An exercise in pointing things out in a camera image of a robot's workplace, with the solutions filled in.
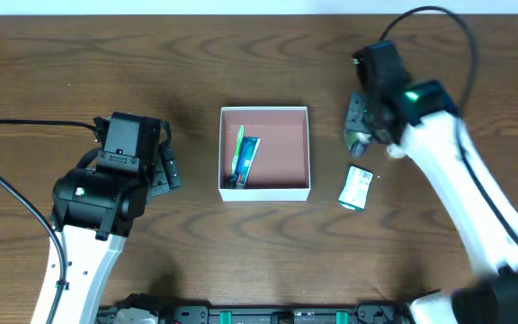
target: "white and green package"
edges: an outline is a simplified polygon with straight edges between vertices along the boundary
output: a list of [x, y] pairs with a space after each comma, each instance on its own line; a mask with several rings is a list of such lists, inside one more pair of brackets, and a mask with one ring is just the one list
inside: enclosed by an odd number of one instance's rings
[[373, 173], [357, 166], [349, 166], [343, 191], [339, 194], [339, 203], [344, 208], [362, 212], [372, 178]]

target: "white box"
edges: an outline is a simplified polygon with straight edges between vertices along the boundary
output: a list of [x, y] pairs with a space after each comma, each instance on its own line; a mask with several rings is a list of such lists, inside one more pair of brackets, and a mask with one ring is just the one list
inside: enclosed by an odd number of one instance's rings
[[[306, 201], [311, 190], [307, 107], [223, 107], [219, 193], [224, 202]], [[245, 189], [228, 189], [239, 127], [261, 139]]]

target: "black cable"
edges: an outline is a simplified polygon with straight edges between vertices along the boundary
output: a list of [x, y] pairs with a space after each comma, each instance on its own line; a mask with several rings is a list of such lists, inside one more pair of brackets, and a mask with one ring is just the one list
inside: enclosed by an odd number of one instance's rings
[[[33, 120], [0, 120], [0, 124], [21, 124], [21, 125], [64, 125], [64, 126], [81, 126], [85, 127], [93, 132], [95, 132], [95, 127], [83, 122], [78, 121], [33, 121]], [[51, 308], [49, 310], [49, 316], [47, 318], [47, 324], [53, 323], [53, 319], [55, 318], [55, 313], [58, 310], [59, 301], [61, 300], [61, 294], [65, 288], [67, 283], [67, 261], [65, 256], [65, 251], [61, 247], [59, 243], [58, 236], [55, 234], [55, 230], [51, 227], [49, 222], [45, 219], [45, 217], [33, 206], [25, 197], [23, 197], [15, 188], [13, 188], [8, 182], [6, 182], [0, 176], [0, 185], [7, 190], [10, 194], [12, 194], [17, 200], [19, 200], [35, 217], [37, 221], [43, 226], [55, 249], [58, 252], [59, 258], [59, 280], [57, 281], [57, 291], [55, 292], [55, 297], [53, 298], [53, 302], [51, 304]]]
[[459, 25], [459, 27], [465, 32], [465, 35], [467, 36], [467, 39], [469, 41], [469, 48], [470, 48], [470, 69], [469, 69], [469, 75], [467, 77], [467, 82], [465, 83], [465, 87], [463, 89], [463, 93], [461, 95], [460, 101], [459, 101], [459, 118], [455, 122], [455, 140], [457, 140], [457, 147], [459, 148], [460, 157], [462, 162], [465, 164], [465, 167], [467, 168], [467, 171], [469, 172], [469, 175], [473, 182], [475, 183], [475, 186], [477, 187], [478, 191], [483, 196], [483, 199], [485, 199], [485, 202], [488, 204], [489, 208], [493, 213], [495, 214], [496, 218], [499, 220], [501, 225], [505, 228], [505, 231], [507, 234], [509, 234], [509, 237], [513, 240], [513, 242], [518, 247], [518, 236], [515, 233], [514, 229], [511, 227], [509, 222], [505, 219], [505, 216], [499, 211], [499, 209], [495, 206], [495, 203], [493, 202], [493, 199], [488, 195], [487, 191], [485, 190], [485, 187], [481, 184], [481, 182], [478, 180], [477, 175], [475, 175], [475, 171], [473, 171], [473, 168], [471, 164], [469, 163], [467, 159], [467, 153], [466, 149], [462, 145], [460, 131], [461, 127], [463, 125], [463, 115], [465, 112], [465, 108], [467, 106], [467, 102], [469, 101], [469, 98], [471, 96], [471, 92], [473, 90], [473, 85], [475, 83], [475, 78], [477, 76], [477, 68], [478, 68], [478, 52], [477, 52], [477, 43], [475, 41], [475, 37], [473, 36], [473, 33], [471, 32], [469, 26], [465, 21], [463, 21], [457, 14], [454, 12], [451, 12], [445, 8], [441, 8], [438, 6], [422, 6], [418, 7], [416, 9], [410, 10], [406, 13], [401, 14], [397, 19], [395, 19], [392, 23], [390, 23], [385, 31], [380, 36], [380, 41], [383, 41], [389, 31], [400, 21], [404, 20], [408, 16], [422, 12], [422, 11], [439, 11], [446, 13], [447, 16], [449, 16], [455, 23]]

